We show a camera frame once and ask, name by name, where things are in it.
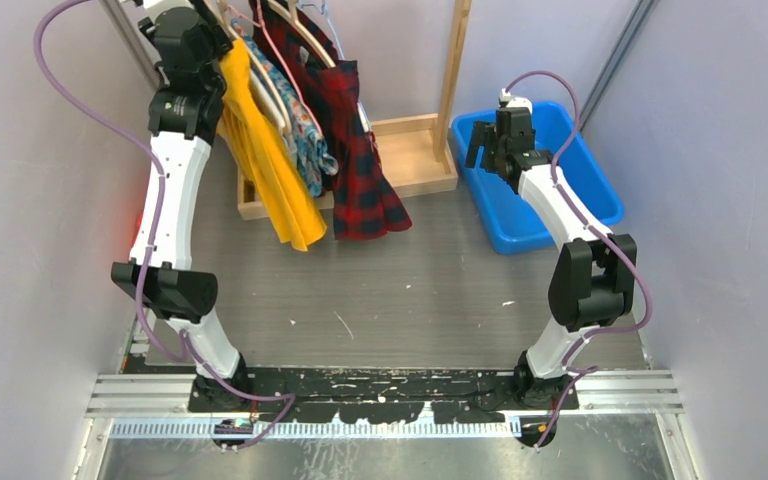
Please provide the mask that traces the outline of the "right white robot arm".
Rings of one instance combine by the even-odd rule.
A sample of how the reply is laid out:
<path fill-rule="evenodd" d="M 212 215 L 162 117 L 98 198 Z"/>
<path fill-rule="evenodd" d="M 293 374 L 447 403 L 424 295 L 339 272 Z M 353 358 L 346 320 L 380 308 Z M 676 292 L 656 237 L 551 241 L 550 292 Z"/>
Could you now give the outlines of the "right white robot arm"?
<path fill-rule="evenodd" d="M 502 107 L 472 127 L 465 164 L 501 178 L 537 214 L 558 249 L 548 288 L 550 320 L 523 351 L 510 391 L 525 409 L 542 409 L 570 384 L 567 366 L 587 334 L 612 326 L 633 305 L 637 245 L 615 235 L 584 205 L 555 154 L 536 145 L 528 107 Z"/>

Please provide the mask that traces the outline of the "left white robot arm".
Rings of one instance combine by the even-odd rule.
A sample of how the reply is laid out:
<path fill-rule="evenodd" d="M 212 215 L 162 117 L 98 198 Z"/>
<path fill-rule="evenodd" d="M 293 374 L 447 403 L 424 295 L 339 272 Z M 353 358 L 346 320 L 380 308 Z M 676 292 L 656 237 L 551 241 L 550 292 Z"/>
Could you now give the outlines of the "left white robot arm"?
<path fill-rule="evenodd" d="M 242 354 L 218 319 L 218 280 L 192 268 L 191 237 L 202 174 L 223 113 L 226 81 L 219 61 L 232 42 L 202 1 L 144 1 L 139 24 L 156 49 L 164 80 L 149 105 L 151 177 L 127 262 L 111 278 L 136 304 L 149 341 L 162 345 L 148 319 L 169 325 L 193 355 L 192 412 L 237 413 L 253 387 Z"/>

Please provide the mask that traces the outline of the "beige plastic hanger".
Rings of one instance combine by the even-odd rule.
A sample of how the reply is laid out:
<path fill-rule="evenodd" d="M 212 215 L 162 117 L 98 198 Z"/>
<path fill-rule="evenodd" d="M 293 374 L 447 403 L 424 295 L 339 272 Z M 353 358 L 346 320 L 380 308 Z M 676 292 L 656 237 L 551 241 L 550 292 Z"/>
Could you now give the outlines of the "beige plastic hanger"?
<path fill-rule="evenodd" d="M 206 1 L 206 4 L 227 34 L 234 40 L 241 40 L 241 35 L 231 25 L 229 2 Z M 254 97 L 258 101 L 258 105 L 266 111 L 268 119 L 273 121 L 273 124 L 283 135 L 290 136 L 292 134 L 290 116 L 276 86 L 246 43 L 243 43 L 243 47 L 249 58 L 250 70 L 252 71 L 250 80 L 254 83 Z"/>

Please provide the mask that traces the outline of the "yellow skirt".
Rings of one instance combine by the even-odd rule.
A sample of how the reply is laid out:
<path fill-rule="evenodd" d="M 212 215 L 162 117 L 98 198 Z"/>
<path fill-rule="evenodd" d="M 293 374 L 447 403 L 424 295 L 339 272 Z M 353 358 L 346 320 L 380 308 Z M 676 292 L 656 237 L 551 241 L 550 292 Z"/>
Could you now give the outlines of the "yellow skirt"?
<path fill-rule="evenodd" d="M 327 226 L 277 128 L 254 100 L 244 42 L 233 40 L 219 66 L 226 82 L 220 132 L 238 172 L 253 183 L 279 241 L 306 251 L 324 237 Z"/>

